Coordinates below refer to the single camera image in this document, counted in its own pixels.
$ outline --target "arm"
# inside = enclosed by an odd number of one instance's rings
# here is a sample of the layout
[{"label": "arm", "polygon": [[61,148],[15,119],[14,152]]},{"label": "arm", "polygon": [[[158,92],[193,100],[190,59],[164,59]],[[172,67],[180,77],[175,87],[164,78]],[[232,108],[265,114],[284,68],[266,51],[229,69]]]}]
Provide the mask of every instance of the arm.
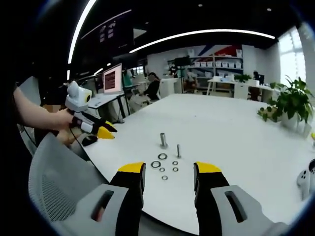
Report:
[{"label": "arm", "polygon": [[50,113],[45,108],[30,102],[19,88],[14,91],[16,108],[21,123],[39,129],[60,130],[72,123],[72,115],[66,110]]}]

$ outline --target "woman sitting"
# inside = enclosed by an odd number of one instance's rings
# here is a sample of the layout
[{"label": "woman sitting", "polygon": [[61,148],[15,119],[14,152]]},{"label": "woman sitting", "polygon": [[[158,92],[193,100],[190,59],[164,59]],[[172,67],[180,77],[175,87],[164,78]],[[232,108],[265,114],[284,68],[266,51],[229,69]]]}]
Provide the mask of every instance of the woman sitting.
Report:
[{"label": "woman sitting", "polygon": [[159,100],[158,98],[158,89],[161,79],[156,75],[156,73],[151,72],[148,76],[148,80],[151,82],[147,90],[140,93],[140,95],[148,96],[152,101]]}]

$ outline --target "ceiling light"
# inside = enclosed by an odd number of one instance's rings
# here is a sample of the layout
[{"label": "ceiling light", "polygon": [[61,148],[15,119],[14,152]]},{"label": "ceiling light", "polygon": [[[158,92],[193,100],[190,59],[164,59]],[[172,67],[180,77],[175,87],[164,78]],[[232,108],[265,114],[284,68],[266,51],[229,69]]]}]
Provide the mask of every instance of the ceiling light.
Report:
[{"label": "ceiling light", "polygon": [[67,80],[70,79],[70,70],[67,70]]},{"label": "ceiling light", "polygon": [[[86,17],[88,16],[88,14],[90,12],[90,10],[94,6],[95,2],[96,2],[96,0],[90,0],[88,2],[88,4],[85,6],[85,8],[84,8],[84,10],[82,12],[82,15],[81,15],[81,17],[79,19],[77,27],[75,28],[75,31],[74,31],[74,34],[73,34],[73,38],[72,38],[72,42],[71,42],[71,46],[70,46],[68,64],[71,64],[71,62],[72,62],[72,56],[73,56],[73,52],[74,52],[74,47],[75,47],[75,44],[76,44],[77,39],[79,37],[80,30],[82,28],[82,25],[83,25]],[[70,77],[70,71],[67,71],[67,80],[69,80],[69,77]]]},{"label": "ceiling light", "polygon": [[173,39],[173,38],[178,38],[178,37],[182,37],[182,36],[187,36],[187,35],[192,35],[192,34],[198,34],[198,33],[214,33],[214,32],[233,32],[233,33],[248,33],[248,34],[254,34],[254,35],[258,35],[258,36],[263,36],[263,37],[267,37],[267,38],[271,38],[271,39],[275,39],[274,36],[268,35],[268,34],[264,34],[264,33],[259,33],[259,32],[255,32],[255,31],[249,31],[249,30],[243,30],[243,29],[205,29],[205,30],[197,30],[197,31],[192,31],[192,32],[187,32],[187,33],[180,33],[177,35],[173,35],[173,36],[169,36],[166,38],[162,38],[159,40],[156,40],[154,42],[151,43],[147,43],[141,47],[138,47],[136,49],[131,50],[129,53],[134,53],[140,49],[149,47],[153,44],[156,43],[160,43],[169,39]]},{"label": "ceiling light", "polygon": [[99,72],[101,72],[103,68],[99,69],[97,72],[94,73],[94,75],[97,75]]}]

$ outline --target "white cabinet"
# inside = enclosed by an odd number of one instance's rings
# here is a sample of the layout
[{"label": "white cabinet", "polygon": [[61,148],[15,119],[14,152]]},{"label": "white cabinet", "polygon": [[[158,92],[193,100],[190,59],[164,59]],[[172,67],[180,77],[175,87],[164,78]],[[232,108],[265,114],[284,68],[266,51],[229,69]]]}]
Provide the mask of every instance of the white cabinet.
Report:
[{"label": "white cabinet", "polygon": [[236,83],[234,86],[234,98],[247,100],[247,97],[248,97],[248,85]]}]

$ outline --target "computer monitor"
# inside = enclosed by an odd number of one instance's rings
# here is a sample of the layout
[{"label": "computer monitor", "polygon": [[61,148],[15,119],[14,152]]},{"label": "computer monitor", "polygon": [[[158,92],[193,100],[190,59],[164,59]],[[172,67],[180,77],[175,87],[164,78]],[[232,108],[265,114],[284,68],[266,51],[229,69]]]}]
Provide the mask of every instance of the computer monitor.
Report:
[{"label": "computer monitor", "polygon": [[118,64],[103,72],[104,93],[118,93],[122,87],[122,65]]}]

